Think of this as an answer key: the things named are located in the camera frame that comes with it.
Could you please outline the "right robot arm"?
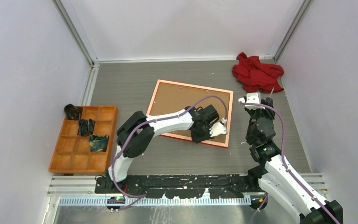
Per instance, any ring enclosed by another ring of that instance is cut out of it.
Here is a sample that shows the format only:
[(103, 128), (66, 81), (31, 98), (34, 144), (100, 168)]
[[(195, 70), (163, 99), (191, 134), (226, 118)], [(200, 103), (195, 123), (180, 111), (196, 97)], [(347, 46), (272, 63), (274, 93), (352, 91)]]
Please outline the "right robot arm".
[(238, 102), (250, 115), (246, 142), (252, 158), (259, 164), (248, 171), (248, 187), (272, 196), (298, 224), (342, 224), (342, 206), (312, 188), (289, 163), (284, 146), (274, 143), (273, 120), (276, 116), (283, 118), (273, 108), (272, 98), (262, 99), (258, 92), (248, 93)]

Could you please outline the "red picture frame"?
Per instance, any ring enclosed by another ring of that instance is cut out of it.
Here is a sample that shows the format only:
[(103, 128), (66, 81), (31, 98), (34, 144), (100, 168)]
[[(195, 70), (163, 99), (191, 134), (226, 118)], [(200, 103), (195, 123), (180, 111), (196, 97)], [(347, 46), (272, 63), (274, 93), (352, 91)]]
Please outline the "red picture frame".
[(200, 99), (211, 95), (220, 97), (223, 100), (223, 103), (217, 98), (208, 98), (198, 103), (196, 107), (201, 106), (205, 108), (208, 105), (213, 105), (219, 114), (220, 119), (227, 114), (226, 128), (228, 133), (223, 136), (216, 136), (214, 139), (206, 140), (202, 143), (227, 148), (229, 145), (229, 132), (234, 98), (234, 92), (231, 90), (159, 79), (155, 86), (146, 115), (162, 115), (178, 112), (187, 106), (192, 106)]

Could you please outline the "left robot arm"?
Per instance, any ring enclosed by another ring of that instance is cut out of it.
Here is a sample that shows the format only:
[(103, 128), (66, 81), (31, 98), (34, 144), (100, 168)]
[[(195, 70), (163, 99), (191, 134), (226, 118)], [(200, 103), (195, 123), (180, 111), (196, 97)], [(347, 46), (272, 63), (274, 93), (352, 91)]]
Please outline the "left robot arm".
[(117, 149), (108, 168), (106, 187), (113, 193), (124, 189), (124, 180), (134, 158), (145, 152), (151, 140), (159, 135), (175, 131), (190, 131), (191, 141), (200, 143), (226, 135), (225, 117), (220, 118), (212, 106), (191, 107), (162, 115), (146, 116), (137, 111), (117, 130)]

